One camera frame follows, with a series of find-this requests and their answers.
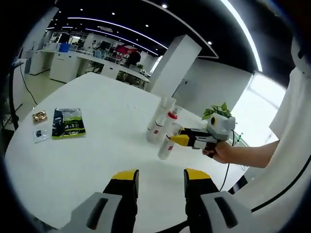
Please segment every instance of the ceiling light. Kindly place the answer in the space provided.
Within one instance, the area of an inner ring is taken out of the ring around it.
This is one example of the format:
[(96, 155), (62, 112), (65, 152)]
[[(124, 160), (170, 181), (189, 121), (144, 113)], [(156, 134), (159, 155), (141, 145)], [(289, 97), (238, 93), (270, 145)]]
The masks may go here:
[(153, 42), (157, 43), (158, 45), (160, 45), (160, 46), (162, 46), (162, 47), (168, 49), (166, 46), (162, 45), (161, 43), (157, 42), (156, 40), (153, 40), (152, 38), (150, 38), (150, 37), (148, 37), (148, 36), (146, 36), (146, 35), (144, 35), (144, 34), (142, 34), (142, 33), (139, 33), (139, 32), (137, 32), (137, 31), (135, 31), (135, 30), (133, 30), (133, 29), (124, 27), (124, 26), (122, 26), (122, 25), (120, 25), (120, 24), (116, 24), (116, 23), (112, 23), (112, 22), (108, 22), (108, 21), (104, 21), (104, 20), (99, 20), (99, 19), (94, 19), (94, 18), (68, 17), (68, 19), (87, 19), (87, 20), (93, 20), (93, 21), (97, 21), (97, 22), (108, 23), (108, 24), (115, 25), (115, 26), (118, 26), (118, 27), (121, 27), (121, 28), (125, 28), (125, 29), (130, 30), (130, 31), (132, 31), (132, 32), (135, 32), (135, 33), (137, 33), (137, 34), (139, 34), (139, 35), (142, 35), (142, 36), (148, 38), (149, 40), (152, 40)]
[(260, 62), (260, 58), (259, 58), (259, 54), (257, 51), (257, 48), (255, 46), (255, 43), (253, 41), (253, 38), (251, 36), (251, 34), (249, 33), (248, 28), (246, 27), (245, 23), (243, 22), (242, 18), (240, 17), (239, 13), (236, 11), (236, 9), (234, 9), (234, 7), (231, 5), (231, 3), (229, 3), (228, 0), (220, 0), (225, 7), (231, 12), (231, 14), (233, 15), (233, 17), (237, 20), (238, 24), (240, 25), (240, 27), (242, 28), (249, 45), (251, 46), (251, 49), (253, 51), (256, 63), (257, 63), (257, 68), (258, 71), (262, 72), (262, 66), (261, 66), (261, 62)]
[(116, 38), (119, 38), (119, 39), (128, 41), (128, 42), (130, 42), (130, 43), (132, 43), (132, 44), (134, 44), (134, 45), (137, 45), (137, 46), (139, 46), (139, 47), (141, 47), (141, 48), (143, 48), (143, 49), (145, 49), (145, 50), (148, 50), (149, 52), (152, 52), (151, 50), (149, 50), (149, 49), (147, 49), (147, 48), (145, 48), (145, 47), (143, 47), (143, 46), (141, 46), (141, 45), (139, 45), (139, 44), (136, 44), (136, 43), (134, 43), (133, 41), (124, 39), (124, 38), (119, 37), (119, 36), (117, 36), (117, 35), (113, 35), (113, 34), (110, 34), (110, 33), (104, 33), (104, 32), (97, 31), (97, 30), (93, 30), (93, 29), (89, 29), (89, 28), (86, 28), (86, 30), (93, 31), (93, 32), (98, 32), (98, 33), (103, 33), (103, 34), (107, 34), (107, 35), (110, 35), (110, 36), (114, 36), (114, 37), (116, 37)]

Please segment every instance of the person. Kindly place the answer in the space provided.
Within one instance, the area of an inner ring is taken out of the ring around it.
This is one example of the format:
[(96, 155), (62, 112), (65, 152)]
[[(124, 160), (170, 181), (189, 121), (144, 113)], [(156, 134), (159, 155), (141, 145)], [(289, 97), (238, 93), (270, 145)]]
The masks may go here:
[[(301, 56), (300, 49), (296, 39), (292, 42), (292, 57), (296, 68), (290, 73), (290, 83), (279, 111), (270, 128), (279, 139), (283, 139), (285, 128), (290, 125), (295, 117), (295, 113), (299, 112), (299, 108), (305, 109), (310, 105), (302, 105), (303, 100), (309, 95), (311, 88), (311, 65), (307, 61), (306, 56)], [(272, 156), (274, 155), (280, 140), (261, 146), (261, 147), (232, 147), (226, 142), (220, 142), (214, 149), (206, 148), (202, 151), (204, 155), (212, 157), (220, 163), (239, 164), (253, 167), (266, 167)]]
[(234, 196), (272, 232), (278, 232), (291, 219), (310, 184), (311, 62), (306, 51), (294, 38), (291, 53), (296, 67), (270, 125), (278, 141), (257, 148), (233, 148), (220, 142), (214, 150), (203, 150), (220, 163), (265, 168)]
[(206, 148), (202, 153), (222, 164), (239, 164), (264, 168), (268, 165), (278, 144), (279, 141), (262, 147), (232, 147), (223, 141), (219, 142), (215, 149), (209, 150)]
[(127, 67), (130, 67), (130, 65), (136, 66), (137, 62), (140, 62), (140, 59), (140, 51), (136, 50), (129, 55), (127, 61), (125, 62), (125, 65)]

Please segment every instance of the white cabinet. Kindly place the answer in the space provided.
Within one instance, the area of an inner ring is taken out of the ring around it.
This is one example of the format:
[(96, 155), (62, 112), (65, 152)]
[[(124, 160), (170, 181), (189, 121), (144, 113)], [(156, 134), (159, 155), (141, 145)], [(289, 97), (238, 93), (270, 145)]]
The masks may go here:
[(104, 76), (109, 77), (111, 79), (116, 79), (119, 71), (120, 71), (119, 65), (117, 65), (115, 63), (107, 62), (103, 66), (101, 75), (104, 75)]
[(76, 78), (79, 59), (71, 52), (57, 52), (54, 55), (50, 71), (50, 79), (68, 83)]
[(49, 70), (52, 65), (53, 57), (54, 52), (33, 51), (29, 73), (36, 75)]

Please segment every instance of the black ceiling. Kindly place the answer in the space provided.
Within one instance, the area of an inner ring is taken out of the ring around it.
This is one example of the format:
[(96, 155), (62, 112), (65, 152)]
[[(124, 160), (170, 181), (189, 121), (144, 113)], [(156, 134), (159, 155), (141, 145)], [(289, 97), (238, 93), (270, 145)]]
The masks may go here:
[[(218, 54), (219, 59), (208, 58), (208, 60), (251, 73), (257, 70), (254, 55), (242, 29), (220, 0), (153, 0), (151, 2), (157, 5), (168, 4), (168, 11), (189, 24), (206, 42), (213, 43), (212, 48)], [(254, 39), (263, 73), (287, 85), (289, 73), (294, 67), (290, 55), (292, 40), (290, 30), (280, 18), (261, 3), (254, 0), (230, 2), (244, 20)], [(85, 28), (101, 31), (98, 26), (105, 26), (113, 30), (111, 34), (140, 44), (158, 55), (163, 55), (166, 51), (157, 43), (127, 29), (91, 20), (67, 19), (68, 17), (95, 18), (131, 28), (166, 47), (169, 47), (175, 37), (188, 34), (202, 46), (200, 56), (214, 56), (208, 46), (192, 30), (163, 11), (162, 8), (159, 9), (144, 0), (88, 0), (83, 2), (60, 0), (57, 7), (61, 13), (57, 13), (49, 25), (55, 29), (72, 26), (73, 31), (89, 33), (90, 31)]]

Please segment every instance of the green package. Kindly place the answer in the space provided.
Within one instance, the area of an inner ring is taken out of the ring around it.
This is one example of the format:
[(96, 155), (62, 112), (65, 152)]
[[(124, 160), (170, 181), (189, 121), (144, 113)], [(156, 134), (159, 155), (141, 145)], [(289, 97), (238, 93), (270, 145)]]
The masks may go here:
[(86, 134), (80, 108), (55, 108), (52, 138), (75, 137)]

